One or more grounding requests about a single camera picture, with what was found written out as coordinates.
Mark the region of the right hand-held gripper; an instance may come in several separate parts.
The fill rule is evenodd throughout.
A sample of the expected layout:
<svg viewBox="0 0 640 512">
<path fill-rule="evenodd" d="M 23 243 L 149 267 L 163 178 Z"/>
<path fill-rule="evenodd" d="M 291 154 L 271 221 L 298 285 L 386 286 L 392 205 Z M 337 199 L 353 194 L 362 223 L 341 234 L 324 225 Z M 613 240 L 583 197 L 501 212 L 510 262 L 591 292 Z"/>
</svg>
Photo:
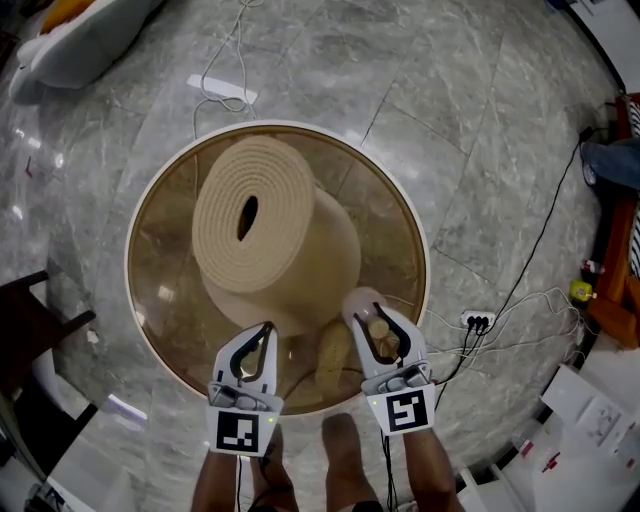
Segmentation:
<svg viewBox="0 0 640 512">
<path fill-rule="evenodd" d="M 427 353 L 424 336 L 411 320 L 395 309 L 378 302 L 374 308 L 377 318 L 386 322 L 397 344 L 393 354 L 382 355 L 367 323 L 357 313 L 353 314 L 351 332 L 366 378 L 361 390 L 371 411 L 384 435 L 404 435 L 432 428 L 435 384 L 429 364 L 419 362 Z"/>
</svg>

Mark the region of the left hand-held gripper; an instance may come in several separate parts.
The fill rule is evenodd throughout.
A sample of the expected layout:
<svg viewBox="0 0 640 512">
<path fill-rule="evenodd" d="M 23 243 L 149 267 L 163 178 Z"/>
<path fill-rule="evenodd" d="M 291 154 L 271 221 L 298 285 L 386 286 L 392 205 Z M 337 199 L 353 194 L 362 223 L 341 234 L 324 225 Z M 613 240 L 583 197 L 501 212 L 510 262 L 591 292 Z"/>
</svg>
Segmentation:
<svg viewBox="0 0 640 512">
<path fill-rule="evenodd" d="M 253 356 L 255 372 L 246 374 L 242 363 Z M 284 405 L 275 395 L 277 356 L 278 333 L 272 322 L 243 330 L 218 351 L 206 408 L 210 451 L 265 455 Z"/>
</svg>

